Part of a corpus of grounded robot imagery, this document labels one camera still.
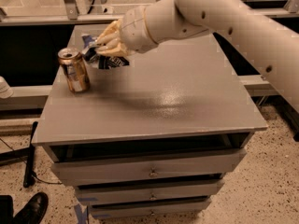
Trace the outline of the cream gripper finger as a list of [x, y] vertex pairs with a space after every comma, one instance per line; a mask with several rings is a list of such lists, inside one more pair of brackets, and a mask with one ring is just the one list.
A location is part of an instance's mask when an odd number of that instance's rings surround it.
[[113, 21], [96, 39], [97, 45], [104, 46], [115, 38], [120, 37], [121, 20]]
[[129, 55], [128, 49], [119, 39], [112, 39], [109, 42], [103, 43], [95, 51], [107, 57], [125, 57]]

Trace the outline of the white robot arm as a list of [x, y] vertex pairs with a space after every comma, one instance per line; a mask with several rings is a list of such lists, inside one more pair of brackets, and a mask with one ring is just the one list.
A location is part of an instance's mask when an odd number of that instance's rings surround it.
[[299, 111], [299, 35], [241, 0], [160, 0], [133, 8], [98, 36], [96, 52], [144, 53], [205, 29], [226, 39]]

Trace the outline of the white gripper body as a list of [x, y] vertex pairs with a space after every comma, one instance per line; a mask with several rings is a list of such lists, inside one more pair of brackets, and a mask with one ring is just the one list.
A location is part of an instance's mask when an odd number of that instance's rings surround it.
[[120, 37], [130, 51], [145, 53], [158, 47], [146, 26], [145, 7], [135, 7], [121, 19]]

